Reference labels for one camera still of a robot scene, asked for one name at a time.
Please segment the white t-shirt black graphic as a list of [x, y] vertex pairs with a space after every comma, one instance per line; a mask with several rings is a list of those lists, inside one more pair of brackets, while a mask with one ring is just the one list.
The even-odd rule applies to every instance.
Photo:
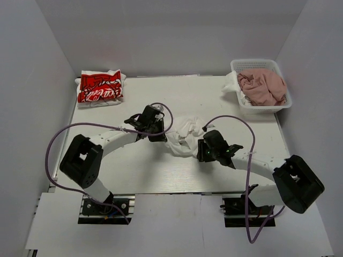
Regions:
[[197, 157], [198, 140], [203, 138], [205, 122], [199, 116], [174, 118], [171, 129], [166, 133], [166, 147], [176, 157]]

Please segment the white cartoon print t-shirt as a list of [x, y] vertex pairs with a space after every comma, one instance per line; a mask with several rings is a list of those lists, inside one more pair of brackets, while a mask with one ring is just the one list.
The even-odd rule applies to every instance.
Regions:
[[249, 98], [243, 93], [238, 83], [237, 72], [231, 71], [225, 76], [225, 83], [221, 90], [223, 93], [237, 93], [238, 99], [243, 105], [252, 106]]

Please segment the pink t-shirt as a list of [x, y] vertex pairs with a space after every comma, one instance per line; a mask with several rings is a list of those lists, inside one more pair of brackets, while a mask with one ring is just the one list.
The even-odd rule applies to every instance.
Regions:
[[237, 75], [239, 86], [253, 106], [278, 106], [286, 103], [287, 84], [268, 69], [246, 69]]

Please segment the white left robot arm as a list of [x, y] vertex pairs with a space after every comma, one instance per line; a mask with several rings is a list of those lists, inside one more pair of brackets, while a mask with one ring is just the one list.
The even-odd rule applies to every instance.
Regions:
[[98, 204], [109, 206], [113, 194], [98, 178], [102, 159], [115, 150], [139, 140], [166, 142], [162, 104], [150, 104], [142, 113], [124, 121], [122, 126], [86, 137], [75, 136], [68, 147], [59, 169]]

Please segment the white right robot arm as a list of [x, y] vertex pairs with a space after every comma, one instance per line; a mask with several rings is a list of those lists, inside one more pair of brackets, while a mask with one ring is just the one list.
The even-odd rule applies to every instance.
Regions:
[[271, 185], [256, 184], [245, 190], [248, 203], [255, 207], [286, 206], [303, 214], [325, 190], [302, 157], [276, 158], [247, 152], [241, 145], [229, 145], [217, 130], [205, 133], [198, 140], [197, 159], [218, 161], [224, 167], [252, 172], [270, 180]]

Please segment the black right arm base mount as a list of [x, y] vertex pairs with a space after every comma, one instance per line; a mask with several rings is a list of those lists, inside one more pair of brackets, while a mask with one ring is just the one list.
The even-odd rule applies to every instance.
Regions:
[[[224, 215], [226, 228], [245, 228], [245, 192], [223, 195], [220, 209]], [[249, 227], [260, 227], [271, 210], [271, 206], [256, 207], [249, 199]]]

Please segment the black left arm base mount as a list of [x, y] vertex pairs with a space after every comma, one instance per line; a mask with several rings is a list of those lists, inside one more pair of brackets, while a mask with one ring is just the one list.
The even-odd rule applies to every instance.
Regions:
[[134, 195], [114, 195], [113, 205], [116, 205], [126, 216], [124, 216], [114, 207], [101, 206], [88, 197], [83, 197], [80, 212], [78, 217], [78, 224], [91, 225], [128, 225], [131, 222], [134, 207]]

